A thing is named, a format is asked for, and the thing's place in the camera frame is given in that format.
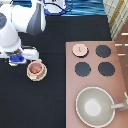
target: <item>stove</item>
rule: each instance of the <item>stove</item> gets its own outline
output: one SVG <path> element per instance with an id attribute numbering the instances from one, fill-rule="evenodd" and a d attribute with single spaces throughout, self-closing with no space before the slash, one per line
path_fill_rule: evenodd
<path id="1" fill-rule="evenodd" d="M 90 128 L 76 112 L 76 97 L 86 87 L 100 87 L 115 103 L 125 100 L 126 87 L 114 41 L 66 43 L 66 128 Z M 128 111 L 117 111 L 106 128 L 128 128 Z"/>

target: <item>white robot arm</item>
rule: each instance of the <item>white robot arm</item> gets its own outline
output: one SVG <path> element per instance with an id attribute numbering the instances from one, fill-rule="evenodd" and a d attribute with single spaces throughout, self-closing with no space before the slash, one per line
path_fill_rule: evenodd
<path id="1" fill-rule="evenodd" d="M 22 64 L 26 60 L 39 59 L 38 51 L 24 49 L 18 32 L 38 35 L 46 26 L 42 0 L 31 0 L 32 7 L 0 3 L 0 58 L 9 58 L 9 63 Z"/>

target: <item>black burner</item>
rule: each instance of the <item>black burner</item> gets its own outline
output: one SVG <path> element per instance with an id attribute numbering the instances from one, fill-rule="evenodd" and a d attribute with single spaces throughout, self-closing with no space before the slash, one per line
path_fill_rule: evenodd
<path id="1" fill-rule="evenodd" d="M 111 49 L 106 45 L 99 45 L 96 48 L 96 54 L 100 57 L 106 58 L 111 55 Z"/>
<path id="2" fill-rule="evenodd" d="M 79 76 L 82 76 L 82 77 L 87 76 L 89 75 L 90 71 L 91 71 L 91 68 L 89 64 L 85 62 L 79 62 L 75 66 L 75 72 Z"/>
<path id="3" fill-rule="evenodd" d="M 114 66 L 109 62 L 102 62 L 98 66 L 100 74 L 103 76 L 112 76 L 115 72 Z"/>

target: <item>small pot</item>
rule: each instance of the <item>small pot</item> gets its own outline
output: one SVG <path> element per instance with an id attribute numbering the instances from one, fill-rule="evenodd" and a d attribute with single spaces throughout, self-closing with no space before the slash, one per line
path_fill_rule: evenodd
<path id="1" fill-rule="evenodd" d="M 89 54 L 88 48 L 84 44 L 76 44 L 73 46 L 72 52 L 79 58 L 84 58 Z"/>
<path id="2" fill-rule="evenodd" d="M 46 74 L 47 68 L 42 63 L 41 59 L 31 62 L 27 67 L 27 76 L 33 81 L 42 80 L 46 76 Z"/>

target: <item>white bowl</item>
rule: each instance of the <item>white bowl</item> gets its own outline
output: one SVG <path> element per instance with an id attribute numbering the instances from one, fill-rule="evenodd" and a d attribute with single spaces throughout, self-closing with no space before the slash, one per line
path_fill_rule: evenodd
<path id="1" fill-rule="evenodd" d="M 80 119 L 91 127 L 105 127 L 115 116 L 112 97 L 99 87 L 87 87 L 76 98 L 76 111 Z"/>

